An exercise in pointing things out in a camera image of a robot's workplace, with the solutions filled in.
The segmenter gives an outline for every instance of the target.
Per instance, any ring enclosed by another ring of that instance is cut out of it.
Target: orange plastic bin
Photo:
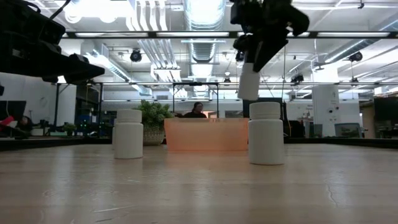
[[[247,118],[165,119],[170,152],[246,151]]]

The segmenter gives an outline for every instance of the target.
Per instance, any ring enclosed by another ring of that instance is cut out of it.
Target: potted plant
[[[169,105],[149,103],[141,100],[141,105],[136,108],[142,111],[142,124],[144,125],[144,145],[157,146],[164,140],[164,119],[173,118],[169,112]]]
[[[71,123],[64,124],[63,130],[67,132],[68,136],[72,136],[73,132],[76,130],[76,125]]]

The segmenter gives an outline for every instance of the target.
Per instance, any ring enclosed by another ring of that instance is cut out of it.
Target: table surface
[[[285,145],[283,166],[247,152],[115,160],[110,145],[0,152],[2,223],[396,223],[398,151]]]

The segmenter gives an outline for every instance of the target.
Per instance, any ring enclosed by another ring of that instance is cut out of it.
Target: green plant
[[[136,110],[142,111],[142,124],[144,128],[164,128],[164,119],[173,118],[169,112],[169,105],[161,105],[160,103],[149,103],[141,100],[141,105]]]
[[[74,130],[76,130],[76,125],[71,124],[71,123],[64,124],[63,130],[64,131],[74,131]]]

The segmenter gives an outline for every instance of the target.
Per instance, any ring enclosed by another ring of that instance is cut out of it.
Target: person
[[[202,113],[203,110],[203,104],[200,102],[196,102],[193,105],[193,109],[191,112],[186,113],[184,115],[184,118],[207,118],[204,113]]]
[[[33,122],[27,116],[23,116],[22,119],[18,121],[16,128],[25,133],[30,133],[33,130]]]

